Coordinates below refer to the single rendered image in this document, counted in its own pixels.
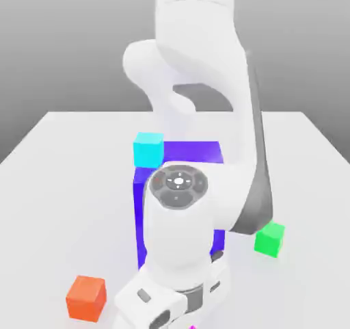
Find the small orange cube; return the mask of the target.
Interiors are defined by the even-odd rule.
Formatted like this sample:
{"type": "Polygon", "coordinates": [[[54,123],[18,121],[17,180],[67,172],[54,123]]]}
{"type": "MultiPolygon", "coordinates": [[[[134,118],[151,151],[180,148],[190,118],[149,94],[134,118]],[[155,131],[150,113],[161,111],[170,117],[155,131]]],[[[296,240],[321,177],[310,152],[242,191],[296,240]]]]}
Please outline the small orange cube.
{"type": "Polygon", "coordinates": [[[66,295],[70,318],[96,323],[107,301],[103,278],[79,275],[66,295]]]}

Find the small green cube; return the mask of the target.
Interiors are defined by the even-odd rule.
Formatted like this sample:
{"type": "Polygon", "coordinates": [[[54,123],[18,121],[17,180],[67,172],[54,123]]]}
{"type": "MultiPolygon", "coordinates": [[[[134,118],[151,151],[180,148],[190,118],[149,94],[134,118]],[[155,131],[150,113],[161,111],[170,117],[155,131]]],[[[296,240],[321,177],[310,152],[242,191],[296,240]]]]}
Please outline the small green cube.
{"type": "Polygon", "coordinates": [[[277,258],[282,247],[285,226],[270,222],[256,233],[254,250],[277,258]]]}

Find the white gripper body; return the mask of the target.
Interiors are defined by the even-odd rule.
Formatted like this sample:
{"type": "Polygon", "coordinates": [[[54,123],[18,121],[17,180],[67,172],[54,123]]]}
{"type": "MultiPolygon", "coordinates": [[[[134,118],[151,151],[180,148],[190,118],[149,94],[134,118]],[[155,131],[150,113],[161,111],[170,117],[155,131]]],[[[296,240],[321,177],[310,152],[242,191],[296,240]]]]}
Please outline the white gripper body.
{"type": "Polygon", "coordinates": [[[213,281],[209,289],[209,310],[211,314],[222,305],[231,290],[231,274],[226,257],[213,262],[213,281]]]}

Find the small cyan cube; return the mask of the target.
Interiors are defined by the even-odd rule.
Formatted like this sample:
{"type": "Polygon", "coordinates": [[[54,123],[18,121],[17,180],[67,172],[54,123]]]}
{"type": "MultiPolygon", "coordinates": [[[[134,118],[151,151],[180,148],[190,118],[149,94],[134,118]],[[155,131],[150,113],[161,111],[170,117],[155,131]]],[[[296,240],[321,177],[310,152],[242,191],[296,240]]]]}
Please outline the small cyan cube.
{"type": "Polygon", "coordinates": [[[164,158],[163,134],[139,132],[133,142],[133,158],[136,168],[158,168],[164,158]]]}

